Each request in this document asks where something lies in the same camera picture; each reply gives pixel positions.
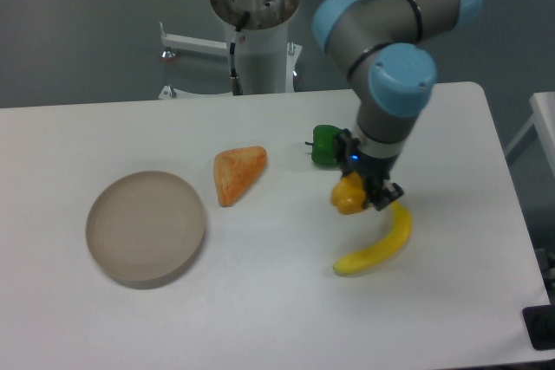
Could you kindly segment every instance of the white table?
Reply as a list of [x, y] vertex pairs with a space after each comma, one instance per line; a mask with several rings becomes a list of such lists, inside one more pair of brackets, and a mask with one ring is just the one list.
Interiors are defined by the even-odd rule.
[[[436, 369], [547, 360], [521, 309], [547, 304], [480, 87], [439, 85], [393, 172], [408, 246], [361, 276], [340, 256], [388, 212], [339, 215], [338, 172], [310, 162], [312, 128], [352, 127], [350, 91], [0, 111], [0, 368]], [[212, 158], [262, 145], [269, 165], [218, 206]], [[204, 200], [206, 238], [177, 281], [103, 275], [84, 225], [101, 191], [163, 170]]]

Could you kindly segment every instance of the yellow bell pepper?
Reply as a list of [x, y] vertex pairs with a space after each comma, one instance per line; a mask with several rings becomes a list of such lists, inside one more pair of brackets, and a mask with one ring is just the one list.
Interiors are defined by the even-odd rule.
[[341, 178], [331, 192], [331, 203], [344, 215], [364, 211], [366, 192], [362, 179], [356, 172]]

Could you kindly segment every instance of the metal stand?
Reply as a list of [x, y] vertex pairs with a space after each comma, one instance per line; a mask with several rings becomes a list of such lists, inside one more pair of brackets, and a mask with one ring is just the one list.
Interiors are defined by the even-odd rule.
[[505, 154], [506, 163], [511, 166], [515, 160], [519, 158], [523, 151], [536, 139], [538, 133], [534, 126], [534, 116], [526, 121], [526, 123], [519, 129], [514, 138], [509, 142], [503, 153]]
[[[164, 47], [164, 52], [162, 53], [162, 59], [164, 61], [170, 61], [176, 57], [177, 51], [188, 51], [197, 52], [201, 54], [214, 55], [227, 57], [229, 55], [229, 50], [225, 42], [209, 41], [206, 39], [191, 38], [189, 36], [180, 36], [167, 34], [164, 30], [164, 25], [159, 22], [160, 26], [160, 40], [162, 46]], [[286, 64], [286, 81], [285, 81], [285, 91], [284, 93], [294, 93], [295, 92], [295, 82], [299, 78], [299, 73], [296, 69], [298, 57], [303, 51], [301, 45], [297, 45], [293, 42], [288, 42], [287, 48], [287, 64]], [[194, 94], [187, 93], [180, 90], [175, 90], [171, 86], [165, 86], [160, 92], [160, 99], [170, 99], [170, 98], [182, 98], [182, 97], [195, 97], [195, 96], [206, 96], [210, 97], [213, 95], [222, 94]]]

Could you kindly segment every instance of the gray floor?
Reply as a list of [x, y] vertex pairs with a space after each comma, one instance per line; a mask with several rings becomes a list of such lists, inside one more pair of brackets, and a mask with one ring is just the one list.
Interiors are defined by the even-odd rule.
[[[304, 46], [301, 90], [347, 87], [310, 33], [322, 1], [303, 0], [291, 25], [292, 41]], [[225, 61], [160, 62], [158, 21], [170, 33], [223, 40], [207, 0], [0, 0], [0, 107], [155, 100], [168, 82], [229, 91]], [[530, 96], [555, 91], [554, 23], [555, 0], [485, 0], [474, 26], [422, 47], [440, 81], [486, 90], [505, 146], [532, 113]], [[511, 171], [533, 242], [555, 246], [555, 178], [537, 140]]]

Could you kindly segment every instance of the plastic food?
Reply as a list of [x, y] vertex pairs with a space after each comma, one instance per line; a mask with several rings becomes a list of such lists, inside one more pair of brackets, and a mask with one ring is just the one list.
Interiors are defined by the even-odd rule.
[[222, 207], [234, 205], [266, 167], [266, 150], [261, 146], [232, 149], [214, 158], [214, 182]]
[[365, 201], [366, 192], [362, 186], [362, 179], [356, 172], [341, 178], [331, 192], [331, 203], [344, 215], [364, 211]]
[[339, 275], [352, 275], [361, 272], [393, 256], [410, 237], [412, 218], [410, 212], [398, 202], [391, 204], [393, 208], [393, 228], [391, 232], [377, 243], [365, 249], [355, 251], [339, 259], [333, 270]]
[[337, 166], [333, 150], [333, 138], [341, 132], [339, 127], [318, 125], [312, 131], [313, 142], [305, 142], [312, 146], [312, 161], [320, 166]]

